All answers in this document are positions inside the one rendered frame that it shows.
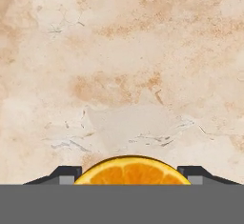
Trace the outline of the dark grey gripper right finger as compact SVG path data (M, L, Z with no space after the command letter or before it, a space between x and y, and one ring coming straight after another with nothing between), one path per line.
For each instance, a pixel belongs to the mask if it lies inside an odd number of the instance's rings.
M232 180L212 175L202 166L178 166L177 170L181 174L183 174L193 185L237 185L237 182L233 182Z

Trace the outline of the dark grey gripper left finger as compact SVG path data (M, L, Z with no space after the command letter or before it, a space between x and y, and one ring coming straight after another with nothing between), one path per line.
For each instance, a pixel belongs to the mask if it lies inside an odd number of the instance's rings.
M27 185L72 185L81 174L81 166L58 166L50 175L27 182Z

